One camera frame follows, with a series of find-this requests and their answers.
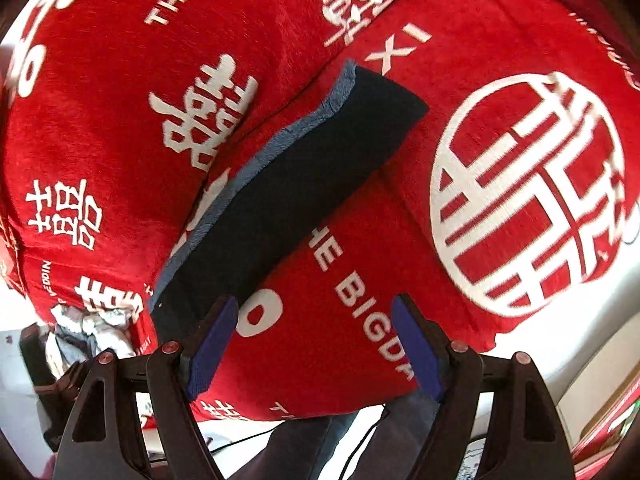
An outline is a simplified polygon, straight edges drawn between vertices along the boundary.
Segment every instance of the red cushion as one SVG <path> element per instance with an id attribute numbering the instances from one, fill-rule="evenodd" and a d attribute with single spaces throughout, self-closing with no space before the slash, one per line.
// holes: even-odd
<path id="1" fill-rule="evenodd" d="M 198 416 L 280 419 L 384 402 L 415 388 L 388 321 L 393 295 L 410 293 L 451 338 L 485 351 L 615 257 L 640 186 L 640 92 L 606 40 L 555 0 L 395 0 L 353 42 L 341 34 L 328 46 L 341 30 L 330 21 L 338 0 L 185 0 L 170 14 L 156 6 L 170 20 L 147 25 L 156 1 L 75 0 L 51 9 L 32 42 L 46 54 L 31 93 L 14 103 L 4 178 L 28 294 L 43 316 L 59 298 L 82 306 L 84 295 L 93 307 L 91 298 L 120 291 L 145 302 L 205 179 L 207 190 L 217 183 L 213 195 L 277 130 L 315 109 L 347 58 L 431 108 L 242 307 Z M 343 2 L 352 30 L 373 18 L 375 4 L 357 16 Z M 184 110 L 196 78 L 212 73 L 203 65 L 230 66 L 218 66 L 223 54 L 238 91 L 222 87 L 220 99 L 195 88 L 209 99 L 196 108 L 229 110 L 224 98 L 238 102 L 250 77 L 255 97 L 244 120 L 229 112 L 238 127 L 214 158 L 209 145 L 192 159 L 193 150 L 163 144 L 163 121 L 179 121 L 149 103 Z M 215 129 L 208 115 L 200 121 Z M 194 140 L 206 140 L 202 130 Z M 207 177 L 199 165 L 209 163 Z M 28 224 L 36 179 L 52 192 L 41 218 L 56 213 L 56 182 L 86 179 L 102 209 L 99 232 L 88 227 L 93 251 Z M 154 348 L 146 310 L 132 336 Z"/>

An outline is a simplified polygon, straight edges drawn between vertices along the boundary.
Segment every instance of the cable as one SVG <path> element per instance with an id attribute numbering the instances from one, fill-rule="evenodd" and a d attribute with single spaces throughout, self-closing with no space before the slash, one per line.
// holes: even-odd
<path id="1" fill-rule="evenodd" d="M 382 422 L 383 420 L 385 420 L 388 416 L 389 416 L 389 410 L 386 408 L 385 405 L 385 409 L 382 411 L 382 415 L 380 415 L 380 418 L 376 421 L 375 424 L 373 424 L 368 430 L 367 433 L 364 434 L 364 436 L 362 437 L 362 440 L 358 443 L 358 445 L 356 446 L 356 449 L 354 449 L 351 454 L 349 455 L 349 458 L 347 459 L 347 462 L 344 463 L 344 467 L 342 468 L 342 472 L 340 473 L 340 476 L 338 477 L 338 480 L 344 480 L 344 475 L 347 472 L 347 468 L 349 467 L 349 464 L 351 463 L 351 460 L 353 460 L 353 457 L 356 455 L 356 453 L 358 452 L 358 450 L 362 447 L 362 444 L 365 443 L 365 441 L 367 440 L 367 437 L 370 435 L 370 433 L 376 429 L 376 427 L 378 426 L 378 424 L 380 424 L 380 422 Z"/>
<path id="2" fill-rule="evenodd" d="M 210 451 L 212 456 L 215 456 L 218 452 L 222 451 L 223 449 L 226 449 L 227 447 L 231 447 L 231 446 L 235 446 L 236 444 L 240 444 L 241 442 L 245 442 L 247 440 L 251 440 L 252 438 L 255 438 L 257 436 L 263 436 L 266 435 L 267 433 L 271 433 L 271 431 L 275 430 L 276 428 L 271 428 L 270 430 L 267 431 L 263 431 L 262 433 L 256 433 L 255 435 L 251 435 L 251 436 L 246 436 L 244 438 L 241 438 L 240 440 L 236 440 L 235 442 L 229 442 L 228 444 L 225 444 L 224 446 L 220 446 L 217 447 L 216 449 L 213 449 L 212 451 Z M 154 460 L 149 460 L 149 463 L 153 464 L 156 462 L 166 462 L 166 458 L 156 458 Z"/>
<path id="3" fill-rule="evenodd" d="M 216 453 L 222 451 L 223 449 L 226 449 L 227 447 L 235 446 L 236 444 L 240 444 L 241 442 L 244 442 L 245 440 L 250 440 L 250 439 L 255 438 L 257 436 L 263 436 L 263 435 L 266 435 L 267 433 L 271 433 L 271 431 L 273 431 L 275 429 L 276 428 L 271 428 L 270 430 L 263 431 L 262 433 L 256 433 L 255 435 L 252 435 L 252 436 L 246 436 L 244 438 L 241 438 L 240 440 L 236 440 L 235 442 L 229 442 L 228 444 L 225 444 L 224 446 L 217 447 L 216 449 L 211 451 L 211 455 L 213 456 Z"/>
<path id="4" fill-rule="evenodd" d="M 638 208 L 638 214 L 640 215 L 640 201 L 636 200 L 636 203 L 634 204 L 634 207 Z M 627 242 L 625 240 L 625 237 L 622 237 L 622 243 L 625 245 L 633 245 L 635 243 L 636 240 L 638 240 L 638 237 L 640 236 L 640 225 L 638 226 L 638 231 L 636 231 L 636 235 L 634 236 L 633 240 L 631 240 L 630 242 Z"/>

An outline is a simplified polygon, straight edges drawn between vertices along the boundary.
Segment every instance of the white surface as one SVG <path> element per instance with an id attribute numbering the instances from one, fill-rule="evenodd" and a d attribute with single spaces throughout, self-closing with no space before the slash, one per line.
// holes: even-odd
<path id="1" fill-rule="evenodd" d="M 358 416 L 353 421 L 353 424 L 349 428 L 349 431 L 340 441 L 335 448 L 334 456 L 326 463 L 324 469 L 320 473 L 318 480 L 337 480 L 340 476 L 344 464 L 347 462 L 349 455 L 353 452 L 356 446 L 360 443 L 362 438 L 367 433 L 367 430 L 380 419 L 382 415 L 382 406 L 369 406 L 364 410 L 360 410 Z M 369 440 L 373 437 L 374 431 L 372 431 L 367 440 L 362 444 L 356 455 L 354 455 L 351 463 L 349 464 L 347 471 L 344 475 L 345 480 L 353 473 L 358 465 L 358 460 L 364 452 Z"/>
<path id="2" fill-rule="evenodd" d="M 40 475 L 51 451 L 40 431 L 38 397 L 24 367 L 19 341 L 20 330 L 0 330 L 0 428 L 29 471 Z"/>
<path id="3" fill-rule="evenodd" d="M 474 480 L 480 467 L 480 459 L 484 451 L 485 438 L 471 442 L 466 447 L 465 457 L 462 459 L 458 478 L 456 480 Z"/>
<path id="4" fill-rule="evenodd" d="M 279 422 L 208 420 L 207 422 L 199 423 L 198 427 L 204 435 L 208 433 L 221 434 L 234 442 L 263 431 L 271 430 L 279 424 Z M 246 442 L 241 442 L 240 444 L 235 444 L 234 446 L 217 453 L 216 464 L 225 478 L 228 478 L 245 463 L 249 462 L 249 460 L 260 453 L 267 445 L 269 436 L 269 433 L 263 436 L 257 436 L 256 438 L 252 438 Z"/>
<path id="5" fill-rule="evenodd" d="M 638 365 L 639 334 L 640 314 L 636 314 L 607 341 L 560 399 L 558 411 L 571 447 L 578 443 L 587 423 Z"/>
<path id="6" fill-rule="evenodd" d="M 22 330 L 39 321 L 31 302 L 0 280 L 0 332 Z"/>

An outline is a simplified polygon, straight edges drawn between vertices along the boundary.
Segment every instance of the white circle logo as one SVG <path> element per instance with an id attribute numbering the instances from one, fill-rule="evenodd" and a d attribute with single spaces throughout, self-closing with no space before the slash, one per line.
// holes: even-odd
<path id="1" fill-rule="evenodd" d="M 624 173 L 616 126 L 589 89 L 559 72 L 494 81 L 455 111 L 436 150 L 438 256 L 481 308 L 530 314 L 613 256 Z"/>

